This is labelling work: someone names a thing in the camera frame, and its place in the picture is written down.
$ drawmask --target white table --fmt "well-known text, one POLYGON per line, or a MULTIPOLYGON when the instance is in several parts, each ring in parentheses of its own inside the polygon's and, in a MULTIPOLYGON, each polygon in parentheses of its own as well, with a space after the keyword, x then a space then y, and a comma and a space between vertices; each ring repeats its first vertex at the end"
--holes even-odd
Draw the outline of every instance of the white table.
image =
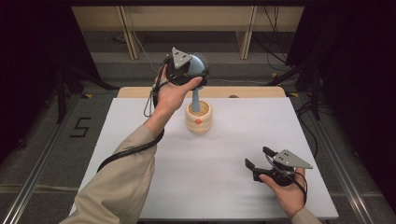
MULTIPOLYGON (((204 135, 185 127, 184 105, 171 118, 158 145, 156 170, 141 220, 268 220, 285 218, 274 193, 253 181, 245 166, 270 169, 262 147, 288 149, 314 166, 306 171, 306 207, 318 218, 338 214, 305 140, 290 99, 206 98, 214 109, 204 135)), ((93 152, 82 189, 100 163, 146 119, 146 98, 116 98, 93 152)))

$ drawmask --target finger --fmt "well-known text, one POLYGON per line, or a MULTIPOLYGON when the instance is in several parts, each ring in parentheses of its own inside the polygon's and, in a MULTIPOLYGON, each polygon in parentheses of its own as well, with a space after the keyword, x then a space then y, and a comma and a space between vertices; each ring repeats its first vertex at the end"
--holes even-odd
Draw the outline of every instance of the finger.
POLYGON ((274 181, 273 178, 271 178, 268 175, 259 175, 259 178, 266 184, 272 191, 275 191, 277 188, 279 188, 279 185, 274 181))
POLYGON ((296 168, 295 172, 296 172, 296 173, 299 173, 299 174, 301 174, 301 175, 296 175, 296 176, 294 177, 294 179, 295 179, 297 182, 299 182, 302 186, 305 187, 305 181, 304 181, 305 168, 298 167, 298 168, 296 168))
POLYGON ((192 80, 190 80, 188 83, 182 85, 181 87, 184 89, 184 91, 190 91, 197 87, 202 81, 202 77, 195 77, 192 80))

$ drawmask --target black device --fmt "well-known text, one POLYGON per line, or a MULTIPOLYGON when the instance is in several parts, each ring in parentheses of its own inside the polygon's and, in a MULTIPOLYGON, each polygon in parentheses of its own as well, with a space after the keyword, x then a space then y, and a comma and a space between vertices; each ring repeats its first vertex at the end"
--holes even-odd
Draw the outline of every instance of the black device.
POLYGON ((246 167, 253 173, 253 180, 262 182, 260 175, 268 175, 273 178, 279 186, 288 186, 294 183, 303 193, 305 204, 308 185, 306 183, 305 177, 302 174, 295 172, 294 168, 302 167, 306 169, 312 169, 313 166, 286 149, 277 153, 271 150, 269 147, 263 147, 262 152, 265 154, 265 158, 273 166, 273 168, 271 170, 256 168, 253 162, 245 159, 246 167), (305 181, 305 188, 295 180, 295 175, 301 175, 303 177, 305 181))
POLYGON ((163 61, 163 64, 167 64, 166 78, 175 85, 184 85, 194 77, 203 78, 196 88, 203 87, 207 84, 209 63, 200 53, 187 54, 172 48, 172 56, 168 55, 163 61))

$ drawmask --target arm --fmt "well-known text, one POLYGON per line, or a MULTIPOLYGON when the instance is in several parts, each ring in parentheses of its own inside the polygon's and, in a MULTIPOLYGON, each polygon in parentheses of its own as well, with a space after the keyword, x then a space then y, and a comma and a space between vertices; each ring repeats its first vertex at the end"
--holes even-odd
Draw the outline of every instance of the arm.
MULTIPOLYGON (((305 175, 304 168, 297 168, 296 173, 305 175)), ((274 192, 280 207, 288 215, 293 224, 321 223, 308 209, 304 208, 304 195, 294 183, 281 187, 268 175, 260 175, 260 179, 274 192)), ((305 187, 302 176, 296 175, 295 180, 305 187)))
MULTIPOLYGON (((186 93, 200 82, 197 77, 183 86, 168 83, 161 87, 154 113, 120 143, 115 153, 154 140, 180 108, 186 93)), ((76 211, 62 223, 136 223, 149 193, 156 150, 155 146, 106 165, 78 193, 76 211)))

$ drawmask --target jacket sleeve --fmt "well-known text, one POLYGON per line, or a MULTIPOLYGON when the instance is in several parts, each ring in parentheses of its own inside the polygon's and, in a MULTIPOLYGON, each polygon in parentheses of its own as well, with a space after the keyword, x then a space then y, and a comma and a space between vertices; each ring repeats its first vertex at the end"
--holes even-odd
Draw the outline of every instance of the jacket sleeve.
POLYGON ((306 208, 300 210, 291 219, 292 224, 321 224, 321 222, 306 208))
MULTIPOLYGON (((142 125, 114 153, 152 140, 142 125)), ((77 194, 76 211, 61 223, 136 223, 149 193, 156 150, 151 147, 106 165, 77 194)))

